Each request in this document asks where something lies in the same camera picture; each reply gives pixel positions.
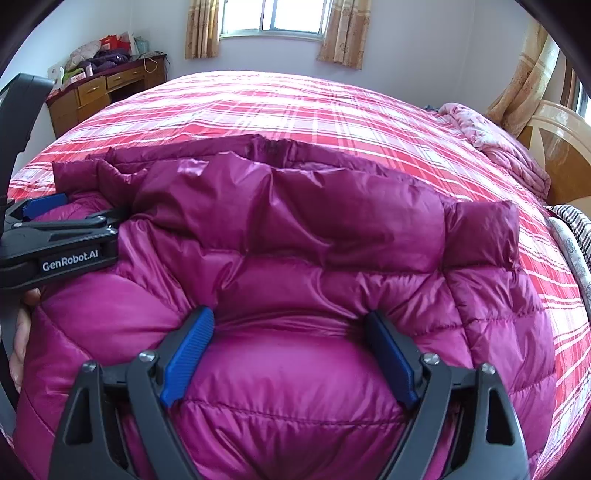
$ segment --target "pink floral blanket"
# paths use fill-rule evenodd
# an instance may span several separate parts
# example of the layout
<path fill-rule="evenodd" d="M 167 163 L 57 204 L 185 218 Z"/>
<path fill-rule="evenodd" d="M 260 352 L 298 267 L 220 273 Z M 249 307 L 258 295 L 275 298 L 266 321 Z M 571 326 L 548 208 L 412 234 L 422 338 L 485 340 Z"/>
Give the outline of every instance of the pink floral blanket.
<path fill-rule="evenodd" d="M 475 149 L 505 169 L 531 193 L 542 200 L 548 198 L 550 176 L 518 140 L 478 112 L 459 103 L 447 103 L 439 109 L 439 113 L 448 115 Z"/>

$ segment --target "human hand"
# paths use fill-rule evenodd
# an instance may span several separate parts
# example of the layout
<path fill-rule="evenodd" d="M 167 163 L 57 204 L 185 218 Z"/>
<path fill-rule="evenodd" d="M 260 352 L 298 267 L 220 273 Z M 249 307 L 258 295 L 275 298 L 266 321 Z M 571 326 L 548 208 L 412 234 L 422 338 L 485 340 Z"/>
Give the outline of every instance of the human hand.
<path fill-rule="evenodd" d="M 20 393 L 22 375 L 24 370 L 25 354 L 31 332 L 31 312 L 41 300 L 41 292 L 38 288 L 25 293 L 21 299 L 21 305 L 17 315 L 17 330 L 14 335 L 14 345 L 10 356 L 10 374 L 14 385 Z"/>

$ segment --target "gray patterned fabric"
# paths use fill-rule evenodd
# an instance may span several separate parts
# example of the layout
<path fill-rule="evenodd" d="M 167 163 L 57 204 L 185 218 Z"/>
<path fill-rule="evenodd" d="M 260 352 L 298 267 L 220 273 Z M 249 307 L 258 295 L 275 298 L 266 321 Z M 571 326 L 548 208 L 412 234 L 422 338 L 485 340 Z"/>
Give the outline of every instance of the gray patterned fabric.
<path fill-rule="evenodd" d="M 555 205 L 547 209 L 563 220 L 573 231 L 587 267 L 591 270 L 591 220 L 572 205 Z"/>
<path fill-rule="evenodd" d="M 577 284 L 579 284 L 581 297 L 587 310 L 587 317 L 591 319 L 591 273 L 577 239 L 569 226 L 562 220 L 558 218 L 548 218 L 547 220 L 551 227 L 552 236 L 569 264 L 570 271 L 573 273 Z"/>

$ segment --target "window sill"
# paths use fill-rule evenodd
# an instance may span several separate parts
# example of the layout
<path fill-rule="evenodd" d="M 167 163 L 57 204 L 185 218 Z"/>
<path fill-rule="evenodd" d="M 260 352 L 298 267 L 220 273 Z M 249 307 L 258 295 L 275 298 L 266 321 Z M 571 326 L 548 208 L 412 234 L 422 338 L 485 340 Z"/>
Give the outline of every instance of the window sill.
<path fill-rule="evenodd" d="M 231 33 L 223 33 L 220 35 L 220 40 L 226 38 L 241 38 L 241 37 L 272 37 L 272 38 L 290 38 L 292 40 L 307 40 L 307 41 L 324 41 L 323 35 L 315 33 L 305 33 L 297 31 L 285 30 L 237 30 Z"/>

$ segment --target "bedsheet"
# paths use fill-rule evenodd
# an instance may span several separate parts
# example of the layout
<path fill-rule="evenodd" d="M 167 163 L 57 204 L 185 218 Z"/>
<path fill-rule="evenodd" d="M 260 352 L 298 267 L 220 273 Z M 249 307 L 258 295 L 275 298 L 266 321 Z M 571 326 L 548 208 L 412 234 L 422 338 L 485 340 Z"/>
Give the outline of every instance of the bedsheet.
<path fill-rule="evenodd" d="M 591 332 L 579 289 L 545 222 L 548 213 L 506 170 L 478 152 L 444 115 L 359 87 L 307 77 L 211 72 L 182 77 L 118 102 L 80 124 L 12 179 L 9 197 L 54 191 L 52 162 L 110 147 L 256 133 L 363 156 L 461 200 L 519 208 L 520 258 L 553 326 L 557 395 L 536 479 L 556 464 L 591 407 Z"/>

